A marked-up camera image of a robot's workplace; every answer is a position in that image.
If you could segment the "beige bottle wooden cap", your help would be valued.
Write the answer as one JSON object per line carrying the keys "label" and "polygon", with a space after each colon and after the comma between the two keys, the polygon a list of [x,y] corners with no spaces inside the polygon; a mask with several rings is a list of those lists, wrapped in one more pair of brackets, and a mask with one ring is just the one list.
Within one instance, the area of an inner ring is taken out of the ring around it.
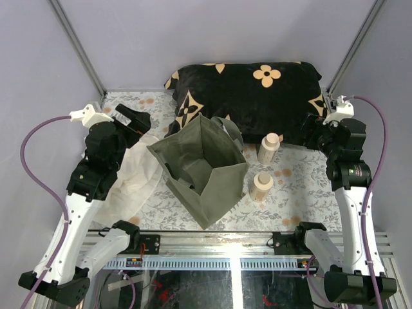
{"label": "beige bottle wooden cap", "polygon": [[274,185],[274,180],[269,173],[256,174],[253,179],[249,196],[252,200],[261,202],[265,200]]}
{"label": "beige bottle wooden cap", "polygon": [[269,133],[264,136],[257,153],[257,160],[259,163],[263,165],[270,165],[279,147],[280,140],[276,133]]}

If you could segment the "green canvas bag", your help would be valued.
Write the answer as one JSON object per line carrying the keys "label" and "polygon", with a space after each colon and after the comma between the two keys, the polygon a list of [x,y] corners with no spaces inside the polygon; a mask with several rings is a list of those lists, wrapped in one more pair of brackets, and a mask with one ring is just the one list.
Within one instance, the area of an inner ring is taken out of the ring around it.
{"label": "green canvas bag", "polygon": [[233,121],[203,115],[148,146],[167,175],[166,185],[202,229],[244,197],[249,165],[243,148],[241,131]]}

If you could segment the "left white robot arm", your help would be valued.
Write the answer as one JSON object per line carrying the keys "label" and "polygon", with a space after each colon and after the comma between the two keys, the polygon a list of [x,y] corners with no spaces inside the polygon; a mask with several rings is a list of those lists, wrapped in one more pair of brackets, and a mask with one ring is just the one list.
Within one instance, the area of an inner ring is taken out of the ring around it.
{"label": "left white robot arm", "polygon": [[88,129],[84,157],[77,164],[61,199],[28,168],[25,148],[30,137],[47,124],[62,120],[55,117],[33,128],[20,148],[21,164],[28,176],[51,194],[62,209],[62,216],[51,243],[34,270],[21,274],[18,285],[29,291],[22,307],[34,293],[67,307],[76,307],[85,298],[92,279],[107,263],[121,253],[142,254],[145,243],[140,229],[119,220],[107,234],[81,256],[80,249],[97,211],[103,206],[109,190],[118,178],[127,149],[132,148],[151,128],[149,113],[119,104],[116,111],[129,119],[127,125],[115,117],[98,113],[91,104],[72,111],[66,119],[82,122]]}

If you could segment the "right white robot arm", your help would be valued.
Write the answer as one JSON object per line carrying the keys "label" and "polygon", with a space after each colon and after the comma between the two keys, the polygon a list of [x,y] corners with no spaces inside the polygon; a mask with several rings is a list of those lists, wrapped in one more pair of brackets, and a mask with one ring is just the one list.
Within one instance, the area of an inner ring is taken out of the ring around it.
{"label": "right white robot arm", "polygon": [[341,214],[344,250],[339,251],[321,223],[300,223],[293,244],[296,251],[311,252],[317,260],[329,302],[381,307],[397,292],[397,282],[386,276],[377,249],[371,213],[373,179],[361,158],[365,139],[366,125],[359,120],[306,117],[301,140],[327,158],[326,175]]}

